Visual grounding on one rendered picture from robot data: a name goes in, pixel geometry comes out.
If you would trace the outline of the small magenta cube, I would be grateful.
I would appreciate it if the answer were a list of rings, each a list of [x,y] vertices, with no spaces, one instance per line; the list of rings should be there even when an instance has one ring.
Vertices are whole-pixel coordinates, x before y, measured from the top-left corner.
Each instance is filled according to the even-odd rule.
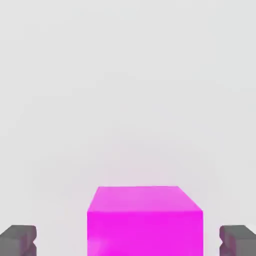
[[[204,217],[178,186],[100,186],[87,256],[204,256]]]

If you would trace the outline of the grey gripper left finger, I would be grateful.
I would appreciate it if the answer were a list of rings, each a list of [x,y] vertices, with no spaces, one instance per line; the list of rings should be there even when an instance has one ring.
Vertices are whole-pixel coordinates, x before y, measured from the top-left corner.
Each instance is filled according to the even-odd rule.
[[[37,256],[34,225],[11,225],[0,234],[0,256]]]

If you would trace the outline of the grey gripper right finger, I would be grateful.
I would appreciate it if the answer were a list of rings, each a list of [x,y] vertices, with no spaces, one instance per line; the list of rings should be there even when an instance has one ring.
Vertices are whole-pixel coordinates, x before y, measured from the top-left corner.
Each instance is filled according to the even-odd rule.
[[[256,234],[245,225],[222,225],[219,256],[256,256]]]

